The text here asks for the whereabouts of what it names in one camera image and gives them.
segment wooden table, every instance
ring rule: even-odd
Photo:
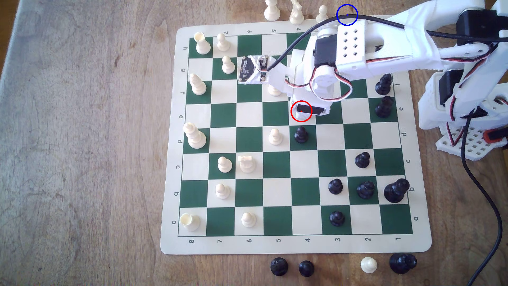
[[[160,250],[173,52],[183,26],[265,21],[261,0],[23,0],[0,83],[0,284],[465,284],[495,240],[494,214],[460,158],[418,130],[433,246],[406,275],[365,254],[170,256]],[[280,1],[281,19],[290,3]],[[301,1],[305,18],[321,4]],[[352,1],[395,14],[419,0]],[[432,71],[411,73],[414,103]],[[472,172],[508,217],[501,150]],[[508,284],[504,239],[477,284]],[[314,276],[298,274],[310,260]]]

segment white chess piece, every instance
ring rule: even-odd
[[[365,257],[360,262],[363,272],[372,273],[377,269],[377,261],[372,257]]]
[[[244,227],[253,227],[256,224],[256,215],[253,213],[244,213],[242,215],[242,224]]]
[[[231,44],[226,40],[223,33],[217,35],[217,48],[219,51],[227,51]]]
[[[185,135],[188,138],[189,146],[192,148],[199,149],[205,145],[206,136],[203,132],[199,131],[194,123],[185,123],[183,125],[183,132],[185,132]]]
[[[256,168],[256,161],[252,156],[238,156],[238,164],[244,173],[252,173]]]
[[[206,91],[205,83],[195,74],[191,73],[189,76],[190,86],[192,87],[192,92],[195,95],[202,95]]]
[[[223,72],[230,74],[235,71],[235,64],[231,61],[231,58],[227,55],[223,56]]]
[[[282,94],[282,91],[274,88],[271,84],[268,85],[268,93],[271,95],[271,96],[279,96],[280,94]]]
[[[319,15],[316,16],[316,22],[323,22],[324,20],[328,19],[328,15],[326,14],[328,12],[328,9],[325,5],[321,5],[319,7]]]
[[[211,46],[210,43],[205,40],[205,34],[202,32],[195,33],[194,40],[196,41],[196,51],[200,54],[208,54]]]
[[[282,142],[283,136],[277,128],[273,128],[268,136],[268,142],[272,145],[279,145]]]
[[[293,9],[289,16],[289,22],[293,25],[300,25],[303,23],[302,6],[296,0],[291,1],[293,3]]]
[[[227,173],[233,168],[233,163],[226,157],[220,157],[218,160],[218,168],[222,173]]]
[[[180,216],[180,223],[186,230],[193,232],[199,227],[199,216],[192,214],[182,214],[182,216]]]
[[[266,0],[268,7],[265,9],[265,19],[268,21],[276,21],[280,17],[280,10],[277,7],[277,0]]]
[[[220,199],[226,199],[230,194],[230,189],[228,186],[225,186],[224,184],[217,184],[215,186],[215,195],[217,195]]]

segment chessboard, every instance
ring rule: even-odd
[[[178,30],[162,213],[163,253],[369,253],[430,248],[407,72],[393,74],[388,95],[394,104],[388,118],[374,112],[383,97],[374,90],[380,75],[353,81],[350,97],[334,102],[329,115],[312,116],[304,123],[289,114],[286,94],[270,95],[267,84],[238,84],[238,68],[232,74],[223,73],[224,55],[237,67],[243,56],[277,58],[314,24],[315,20],[299,26],[278,21]],[[210,43],[208,54],[197,53],[196,32],[203,32]],[[231,43],[227,51],[217,48],[219,33]],[[304,50],[307,41],[295,49]],[[290,59],[291,53],[282,63],[287,65]],[[204,94],[192,92],[191,73],[205,83]],[[346,91],[346,86],[335,86],[337,94]],[[189,146],[182,129],[187,122],[206,136],[204,147]],[[303,144],[293,138],[299,126],[309,134]],[[276,146],[268,142],[272,128],[283,135]],[[370,154],[367,168],[354,163],[362,152]],[[254,158],[257,165],[252,173],[240,170],[239,155]],[[233,164],[228,173],[218,170],[221,156]],[[337,195],[328,190],[329,182],[336,178],[343,184]],[[383,190],[400,178],[409,181],[410,189],[401,202],[393,204],[385,199]],[[375,184],[370,199],[357,194],[357,186],[365,181]],[[217,184],[229,187],[226,199],[216,196]],[[344,225],[330,223],[334,211],[344,214]],[[245,212],[255,214],[253,227],[242,225]],[[184,213],[199,217],[195,231],[181,225],[179,218]]]

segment red circle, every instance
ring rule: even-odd
[[[296,118],[293,116],[293,113],[291,112],[291,110],[293,110],[293,106],[295,106],[295,104],[297,104],[298,102],[305,102],[307,103],[309,106],[310,106],[310,103],[308,103],[307,101],[305,100],[299,100],[295,103],[293,103],[293,105],[291,105],[291,108],[289,109],[289,113],[291,113],[291,117],[295,120],[295,121],[298,121],[298,122],[305,122],[307,120],[309,120],[311,117],[312,117],[312,106],[310,106],[310,115],[309,115],[309,118],[305,119],[304,121],[300,121],[300,120],[296,120]]]

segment black pawn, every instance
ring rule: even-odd
[[[370,154],[363,152],[355,157],[355,164],[358,168],[366,168],[370,163]]]
[[[390,268],[397,274],[405,274],[416,267],[416,257],[409,253],[395,253],[390,257]]]
[[[314,274],[314,264],[309,260],[304,260],[298,265],[298,271],[300,271],[303,277],[310,277]]]
[[[409,181],[406,179],[398,179],[397,182],[389,184],[385,187],[385,198],[391,203],[398,203],[409,190]]]
[[[300,126],[298,129],[296,129],[295,140],[298,143],[305,143],[307,140],[309,140],[309,133],[307,133],[305,127]]]
[[[340,194],[342,192],[342,181],[340,179],[333,179],[328,184],[328,190],[332,194]]]
[[[276,276],[283,276],[288,272],[288,262],[282,257],[277,257],[272,260],[270,270]]]
[[[387,95],[390,92],[392,86],[392,75],[387,73],[381,77],[374,89],[379,95]]]
[[[379,118],[387,118],[392,113],[393,98],[389,95],[383,97],[374,110]]]
[[[369,199],[374,195],[374,183],[367,181],[356,188],[356,193],[363,199]]]
[[[334,226],[341,226],[345,222],[344,215],[339,211],[334,211],[330,214],[330,223]]]

